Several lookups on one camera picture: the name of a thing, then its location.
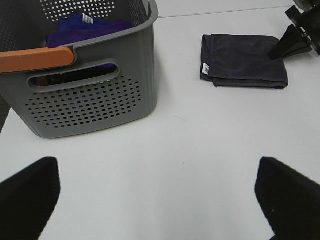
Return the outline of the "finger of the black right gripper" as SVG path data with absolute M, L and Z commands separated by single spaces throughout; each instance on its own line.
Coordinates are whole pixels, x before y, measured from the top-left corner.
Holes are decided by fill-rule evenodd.
M 312 50 L 308 38 L 296 26 L 291 24 L 280 41 L 269 51 L 271 60 L 284 59 L 298 54 L 309 53 Z

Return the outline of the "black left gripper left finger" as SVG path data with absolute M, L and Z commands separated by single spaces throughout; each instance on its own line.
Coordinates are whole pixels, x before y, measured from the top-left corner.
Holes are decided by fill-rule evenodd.
M 38 240 L 61 194 L 55 157 L 43 157 L 0 183 L 0 238 Z

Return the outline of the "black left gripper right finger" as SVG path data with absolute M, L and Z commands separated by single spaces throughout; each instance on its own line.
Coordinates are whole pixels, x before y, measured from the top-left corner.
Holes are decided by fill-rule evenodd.
M 320 185 L 273 157 L 262 157 L 255 196 L 274 240 L 320 238 Z

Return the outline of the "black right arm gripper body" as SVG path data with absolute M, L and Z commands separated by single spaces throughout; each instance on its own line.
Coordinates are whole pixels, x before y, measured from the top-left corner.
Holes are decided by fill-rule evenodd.
M 291 20 L 298 37 L 308 47 L 320 54 L 320 1 L 294 0 L 286 16 Z

